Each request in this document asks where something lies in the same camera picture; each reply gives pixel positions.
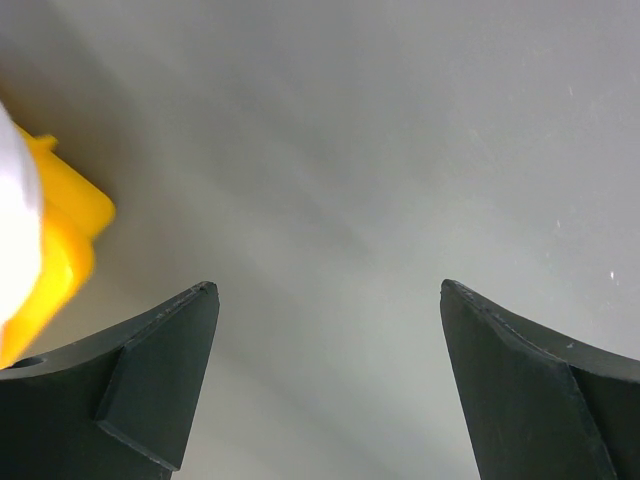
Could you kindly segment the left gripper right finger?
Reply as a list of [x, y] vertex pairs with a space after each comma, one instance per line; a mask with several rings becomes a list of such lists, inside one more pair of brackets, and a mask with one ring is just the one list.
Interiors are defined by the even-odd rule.
[[441, 285], [455, 382], [483, 479], [636, 479], [639, 363]]

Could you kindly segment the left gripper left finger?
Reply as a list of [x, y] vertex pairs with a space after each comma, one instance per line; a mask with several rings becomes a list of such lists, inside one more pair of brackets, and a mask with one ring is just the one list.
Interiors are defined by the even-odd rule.
[[212, 282], [1, 372], [4, 479], [169, 479], [219, 314]]

